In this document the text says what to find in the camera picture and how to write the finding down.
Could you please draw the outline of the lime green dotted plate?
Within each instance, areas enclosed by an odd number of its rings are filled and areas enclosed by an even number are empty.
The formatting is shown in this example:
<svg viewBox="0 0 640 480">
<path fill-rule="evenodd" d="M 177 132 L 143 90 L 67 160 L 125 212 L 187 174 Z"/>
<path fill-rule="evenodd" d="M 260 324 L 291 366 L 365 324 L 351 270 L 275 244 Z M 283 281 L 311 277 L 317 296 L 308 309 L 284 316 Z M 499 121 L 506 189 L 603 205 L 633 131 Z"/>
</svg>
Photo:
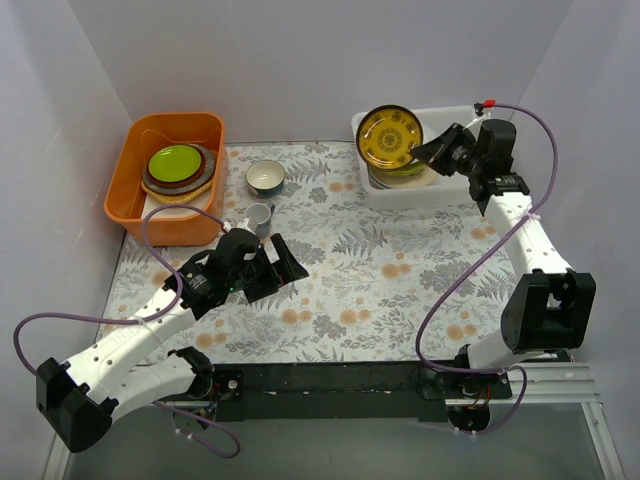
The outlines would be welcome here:
<svg viewBox="0 0 640 480">
<path fill-rule="evenodd" d="M 377 176 L 382 175 L 394 178 L 403 178 L 419 175 L 424 170 L 424 168 L 425 166 L 423 164 L 414 163 L 394 170 L 385 170 L 378 167 L 370 167 L 369 170 Z"/>
</svg>

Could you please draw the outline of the yellow black patterned plate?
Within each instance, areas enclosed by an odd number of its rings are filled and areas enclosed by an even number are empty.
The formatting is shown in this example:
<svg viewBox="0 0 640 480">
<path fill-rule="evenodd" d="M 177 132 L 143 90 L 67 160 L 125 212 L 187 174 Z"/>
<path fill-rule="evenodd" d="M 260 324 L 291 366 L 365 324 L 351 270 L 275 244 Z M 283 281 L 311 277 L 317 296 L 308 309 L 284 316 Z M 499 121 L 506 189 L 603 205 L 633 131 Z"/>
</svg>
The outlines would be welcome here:
<svg viewBox="0 0 640 480">
<path fill-rule="evenodd" d="M 411 151 L 423 144 L 420 120 L 409 109 L 383 105 L 356 122 L 355 145 L 360 158 L 370 167 L 392 171 L 414 161 Z"/>
</svg>

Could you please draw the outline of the cream green glazed plate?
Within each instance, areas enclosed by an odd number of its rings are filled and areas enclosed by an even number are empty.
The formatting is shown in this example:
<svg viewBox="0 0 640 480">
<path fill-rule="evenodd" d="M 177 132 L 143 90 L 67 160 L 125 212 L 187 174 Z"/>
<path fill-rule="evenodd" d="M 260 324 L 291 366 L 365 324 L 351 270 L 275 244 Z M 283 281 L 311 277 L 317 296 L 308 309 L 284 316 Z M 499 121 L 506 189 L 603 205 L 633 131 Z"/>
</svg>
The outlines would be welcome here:
<svg viewBox="0 0 640 480">
<path fill-rule="evenodd" d="M 412 175 L 391 175 L 389 172 L 370 169 L 369 178 L 374 185 L 381 189 L 420 188 L 433 184 L 438 174 L 425 167 Z"/>
</svg>

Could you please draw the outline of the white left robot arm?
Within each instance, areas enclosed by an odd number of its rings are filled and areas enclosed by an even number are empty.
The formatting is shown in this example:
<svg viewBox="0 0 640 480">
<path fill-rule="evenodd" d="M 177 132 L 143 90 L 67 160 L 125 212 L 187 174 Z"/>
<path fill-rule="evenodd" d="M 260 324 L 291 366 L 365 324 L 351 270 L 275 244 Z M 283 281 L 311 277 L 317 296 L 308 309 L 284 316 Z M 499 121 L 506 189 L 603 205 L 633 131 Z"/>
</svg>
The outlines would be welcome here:
<svg viewBox="0 0 640 480">
<path fill-rule="evenodd" d="M 171 351 L 151 366 L 141 361 L 172 336 L 191 328 L 234 292 L 255 302 L 307 277 L 281 235 L 269 257 L 260 239 L 244 228 L 222 235 L 212 250 L 194 254 L 138 312 L 94 345 L 65 360 L 50 358 L 36 370 L 36 404 L 65 446 L 87 450 L 128 413 L 154 401 L 185 394 L 208 396 L 214 366 L 194 347 Z"/>
</svg>

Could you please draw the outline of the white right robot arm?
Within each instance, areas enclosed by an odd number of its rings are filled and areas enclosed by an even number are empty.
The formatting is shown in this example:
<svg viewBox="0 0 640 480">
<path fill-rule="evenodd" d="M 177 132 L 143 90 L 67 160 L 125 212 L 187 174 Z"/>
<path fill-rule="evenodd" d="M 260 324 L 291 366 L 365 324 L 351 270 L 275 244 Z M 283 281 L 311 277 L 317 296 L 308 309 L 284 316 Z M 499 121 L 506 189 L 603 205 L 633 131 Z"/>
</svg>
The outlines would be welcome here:
<svg viewBox="0 0 640 480">
<path fill-rule="evenodd" d="M 426 389 L 475 397 L 505 381 L 512 365 L 584 341 L 596 283 L 552 245 L 528 186 L 512 169 L 516 134 L 507 120 L 484 120 L 478 134 L 454 123 L 411 151 L 440 175 L 468 179 L 470 196 L 499 234 L 518 279 L 496 332 L 464 346 L 451 362 L 420 368 Z"/>
</svg>

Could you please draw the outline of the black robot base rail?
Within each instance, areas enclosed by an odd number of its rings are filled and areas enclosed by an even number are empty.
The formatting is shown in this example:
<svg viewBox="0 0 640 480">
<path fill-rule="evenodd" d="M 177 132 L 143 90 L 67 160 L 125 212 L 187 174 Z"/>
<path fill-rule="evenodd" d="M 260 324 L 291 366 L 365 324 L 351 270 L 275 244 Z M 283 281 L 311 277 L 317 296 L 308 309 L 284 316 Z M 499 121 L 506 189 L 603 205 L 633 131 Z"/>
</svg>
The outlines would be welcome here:
<svg viewBox="0 0 640 480">
<path fill-rule="evenodd" d="M 479 409 L 507 400 L 506 375 L 439 373 L 419 361 L 222 364 L 201 397 L 168 401 L 214 405 L 220 422 L 272 419 L 414 418 L 446 422 L 448 401 Z"/>
</svg>

